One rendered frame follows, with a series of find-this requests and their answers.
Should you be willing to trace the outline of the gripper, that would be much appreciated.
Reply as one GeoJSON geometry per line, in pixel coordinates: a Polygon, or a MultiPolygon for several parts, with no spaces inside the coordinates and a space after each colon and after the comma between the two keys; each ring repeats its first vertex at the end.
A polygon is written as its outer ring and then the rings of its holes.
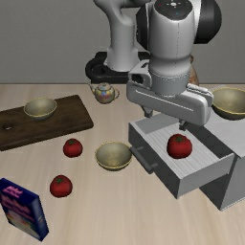
{"type": "Polygon", "coordinates": [[[184,91],[166,95],[151,88],[152,76],[148,72],[148,59],[140,61],[128,74],[127,98],[139,104],[145,116],[151,118],[153,110],[179,120],[179,129],[185,131],[188,123],[199,126],[210,118],[213,94],[206,88],[188,83],[184,91]]]}

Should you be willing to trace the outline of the red tomato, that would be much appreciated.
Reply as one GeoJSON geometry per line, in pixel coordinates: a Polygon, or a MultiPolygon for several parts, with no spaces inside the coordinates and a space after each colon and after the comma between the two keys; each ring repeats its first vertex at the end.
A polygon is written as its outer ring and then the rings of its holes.
{"type": "Polygon", "coordinates": [[[182,134],[174,134],[167,141],[167,153],[173,159],[183,159],[192,153],[191,141],[182,134]]]}
{"type": "Polygon", "coordinates": [[[50,193],[57,198],[68,196],[72,190],[73,184],[65,175],[56,176],[50,184],[50,193]]]}
{"type": "Polygon", "coordinates": [[[69,158],[78,157],[83,150],[81,142],[77,139],[69,139],[63,146],[63,153],[69,158]]]}

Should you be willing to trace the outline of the grey open drawer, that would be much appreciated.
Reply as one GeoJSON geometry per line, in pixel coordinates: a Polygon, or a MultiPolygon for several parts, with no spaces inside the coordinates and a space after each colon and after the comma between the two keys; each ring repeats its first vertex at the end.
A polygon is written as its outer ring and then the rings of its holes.
{"type": "Polygon", "coordinates": [[[218,162],[230,153],[205,127],[179,129],[176,119],[158,114],[128,124],[130,150],[143,168],[155,173],[175,198],[198,189],[218,176],[218,162]],[[192,153],[184,159],[167,154],[167,141],[174,134],[186,136],[192,153]]]}

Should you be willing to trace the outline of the cream porcelain bowl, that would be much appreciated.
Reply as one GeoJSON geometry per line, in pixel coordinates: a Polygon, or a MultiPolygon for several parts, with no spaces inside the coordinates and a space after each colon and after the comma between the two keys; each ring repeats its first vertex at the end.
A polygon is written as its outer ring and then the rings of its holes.
{"type": "Polygon", "coordinates": [[[245,119],[245,91],[233,87],[221,87],[212,91],[213,111],[223,119],[245,119]]]}
{"type": "Polygon", "coordinates": [[[57,103],[49,98],[35,98],[24,106],[24,113],[31,119],[44,121],[51,118],[57,108],[57,103]]]}
{"type": "Polygon", "coordinates": [[[97,163],[106,170],[118,171],[129,165],[132,153],[129,146],[121,142],[106,142],[95,152],[97,163]]]}

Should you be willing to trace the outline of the grey cabinet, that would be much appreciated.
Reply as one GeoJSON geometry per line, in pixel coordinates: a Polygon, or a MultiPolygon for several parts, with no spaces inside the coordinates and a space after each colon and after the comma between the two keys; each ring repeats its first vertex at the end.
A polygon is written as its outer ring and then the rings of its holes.
{"type": "Polygon", "coordinates": [[[230,150],[218,162],[218,176],[200,188],[224,211],[245,199],[245,119],[229,121],[211,112],[205,128],[230,150]]]}

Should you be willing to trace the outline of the small iridescent teapot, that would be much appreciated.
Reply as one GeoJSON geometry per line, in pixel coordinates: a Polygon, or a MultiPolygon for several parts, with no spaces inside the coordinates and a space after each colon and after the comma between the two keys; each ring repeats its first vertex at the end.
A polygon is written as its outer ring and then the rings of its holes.
{"type": "Polygon", "coordinates": [[[90,89],[95,99],[101,104],[108,104],[120,95],[120,91],[107,82],[102,82],[97,86],[90,84],[90,89]]]}

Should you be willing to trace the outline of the dark brown wooden board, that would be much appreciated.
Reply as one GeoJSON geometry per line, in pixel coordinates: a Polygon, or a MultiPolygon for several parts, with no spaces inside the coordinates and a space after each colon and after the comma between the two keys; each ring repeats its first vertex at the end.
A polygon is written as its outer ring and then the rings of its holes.
{"type": "Polygon", "coordinates": [[[44,121],[31,119],[24,107],[0,112],[0,150],[50,140],[94,126],[93,121],[78,95],[56,99],[54,115],[44,121]]]}

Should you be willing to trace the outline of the blue carton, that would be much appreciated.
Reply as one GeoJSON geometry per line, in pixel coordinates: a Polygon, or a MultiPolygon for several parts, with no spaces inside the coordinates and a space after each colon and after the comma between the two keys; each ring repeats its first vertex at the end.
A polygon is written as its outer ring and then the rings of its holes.
{"type": "Polygon", "coordinates": [[[0,205],[8,222],[42,241],[49,233],[39,196],[15,183],[0,180],[0,205]]]}

